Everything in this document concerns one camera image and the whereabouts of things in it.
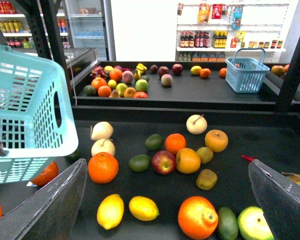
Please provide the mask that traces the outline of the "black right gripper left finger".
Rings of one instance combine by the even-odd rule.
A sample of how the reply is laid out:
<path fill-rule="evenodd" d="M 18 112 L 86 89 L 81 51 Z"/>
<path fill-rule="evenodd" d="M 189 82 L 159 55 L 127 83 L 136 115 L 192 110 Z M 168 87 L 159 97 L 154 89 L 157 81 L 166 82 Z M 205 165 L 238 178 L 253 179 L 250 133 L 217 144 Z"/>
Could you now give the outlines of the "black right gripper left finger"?
<path fill-rule="evenodd" d="M 0 240 L 66 240 L 86 187 L 83 158 L 0 218 Z"/>

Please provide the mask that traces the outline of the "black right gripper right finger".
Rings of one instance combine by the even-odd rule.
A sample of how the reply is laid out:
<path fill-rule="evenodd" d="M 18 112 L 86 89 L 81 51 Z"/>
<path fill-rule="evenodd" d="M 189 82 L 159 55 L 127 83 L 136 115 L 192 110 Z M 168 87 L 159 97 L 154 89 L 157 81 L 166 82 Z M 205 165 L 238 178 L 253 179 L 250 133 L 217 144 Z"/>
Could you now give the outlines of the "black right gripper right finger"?
<path fill-rule="evenodd" d="M 258 159 L 248 165 L 257 204 L 276 240 L 300 240 L 300 185 Z"/>

